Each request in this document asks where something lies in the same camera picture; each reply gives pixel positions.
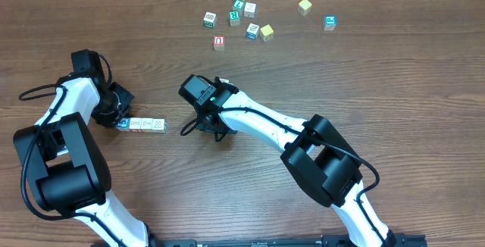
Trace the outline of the blue number five block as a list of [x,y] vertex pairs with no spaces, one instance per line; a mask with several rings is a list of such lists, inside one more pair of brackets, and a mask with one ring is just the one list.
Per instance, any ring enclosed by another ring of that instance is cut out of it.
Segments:
[[128,117],[122,118],[118,121],[116,128],[120,131],[130,131],[130,119]]

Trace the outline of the white red edged block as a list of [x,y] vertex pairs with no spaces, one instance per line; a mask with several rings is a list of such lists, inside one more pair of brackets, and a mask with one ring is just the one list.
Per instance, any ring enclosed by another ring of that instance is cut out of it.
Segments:
[[141,129],[142,119],[140,117],[131,117],[128,129],[130,132],[142,132]]

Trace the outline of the white blue edged block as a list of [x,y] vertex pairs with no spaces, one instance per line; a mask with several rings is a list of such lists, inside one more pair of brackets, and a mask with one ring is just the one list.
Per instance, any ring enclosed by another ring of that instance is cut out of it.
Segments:
[[141,131],[145,133],[152,132],[152,126],[153,126],[152,118],[144,117],[141,119],[141,126],[140,126]]

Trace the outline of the white zigzag picture block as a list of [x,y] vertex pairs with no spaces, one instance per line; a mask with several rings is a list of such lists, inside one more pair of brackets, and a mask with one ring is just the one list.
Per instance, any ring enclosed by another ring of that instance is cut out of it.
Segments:
[[153,119],[152,120],[152,131],[154,133],[165,133],[166,132],[166,121],[165,121],[165,119]]

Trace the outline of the red letter U block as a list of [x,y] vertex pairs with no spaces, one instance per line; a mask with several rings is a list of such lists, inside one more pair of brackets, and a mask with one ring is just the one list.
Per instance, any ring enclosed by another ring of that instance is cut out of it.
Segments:
[[223,51],[225,48],[225,38],[224,36],[214,36],[213,37],[213,48],[215,51]]

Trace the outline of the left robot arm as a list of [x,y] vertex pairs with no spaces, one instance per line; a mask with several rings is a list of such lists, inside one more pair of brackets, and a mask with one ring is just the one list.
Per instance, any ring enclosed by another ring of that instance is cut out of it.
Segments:
[[77,219],[109,246],[156,246],[158,238],[111,189],[111,173],[88,129],[127,117],[133,94],[112,80],[105,57],[88,49],[71,55],[73,70],[50,85],[54,100],[31,127],[13,137],[27,208],[43,220]]

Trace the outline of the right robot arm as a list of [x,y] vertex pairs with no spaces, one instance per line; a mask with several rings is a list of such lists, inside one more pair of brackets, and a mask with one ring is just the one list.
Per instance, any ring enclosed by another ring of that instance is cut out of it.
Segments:
[[195,128],[212,132],[220,142],[228,133],[242,131],[272,146],[300,189],[344,223],[356,246],[394,246],[396,238],[372,208],[361,166],[376,169],[360,158],[333,124],[318,114],[310,120],[289,117],[267,108],[220,78],[190,75],[179,95],[194,107],[196,118],[180,132]]

